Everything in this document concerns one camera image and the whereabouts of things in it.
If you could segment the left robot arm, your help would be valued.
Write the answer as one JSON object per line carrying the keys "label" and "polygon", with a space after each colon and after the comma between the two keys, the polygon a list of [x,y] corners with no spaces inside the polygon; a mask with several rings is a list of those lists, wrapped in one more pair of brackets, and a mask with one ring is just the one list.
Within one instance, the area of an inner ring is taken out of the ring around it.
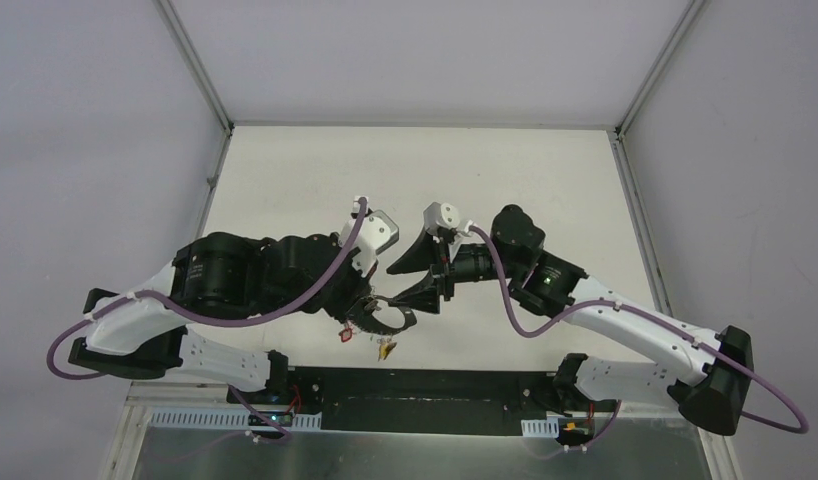
{"label": "left robot arm", "polygon": [[254,320],[324,311],[338,321],[369,293],[375,252],[357,241],[336,269],[338,235],[249,239],[215,232],[180,249],[171,264],[134,290],[89,293],[90,323],[71,345],[70,364],[130,380],[171,371],[282,402],[290,378],[277,355],[241,350],[190,330],[240,328]]}

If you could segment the large keyring with keys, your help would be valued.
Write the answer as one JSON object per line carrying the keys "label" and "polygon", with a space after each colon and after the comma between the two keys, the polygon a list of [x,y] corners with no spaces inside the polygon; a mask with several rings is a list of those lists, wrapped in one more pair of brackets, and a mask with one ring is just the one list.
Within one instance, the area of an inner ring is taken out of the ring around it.
{"label": "large keyring with keys", "polygon": [[[372,295],[363,297],[355,302],[346,312],[345,318],[341,320],[342,330],[338,337],[342,343],[351,341],[358,333],[368,333],[372,337],[377,336],[377,360],[385,361],[397,346],[394,337],[418,323],[415,312],[405,306],[391,306],[387,297]],[[376,317],[376,313],[381,310],[381,303],[391,309],[396,309],[403,318],[400,326],[388,325]]]}

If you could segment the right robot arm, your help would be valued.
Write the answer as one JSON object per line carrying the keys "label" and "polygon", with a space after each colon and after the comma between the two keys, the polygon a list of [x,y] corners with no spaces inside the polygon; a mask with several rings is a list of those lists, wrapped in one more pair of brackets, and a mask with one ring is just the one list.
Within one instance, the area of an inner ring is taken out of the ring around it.
{"label": "right robot arm", "polygon": [[616,362],[570,353],[553,377],[554,400],[568,410],[588,401],[628,400],[675,406],[708,432],[738,429],[751,384],[750,335],[735,326],[695,326],[638,306],[583,268],[545,247],[545,232],[521,207],[510,204],[489,232],[459,217],[454,206],[434,203],[412,246],[388,268],[391,275],[421,273],[398,304],[436,314],[459,283],[496,281],[504,308],[516,308],[607,337],[638,353]]}

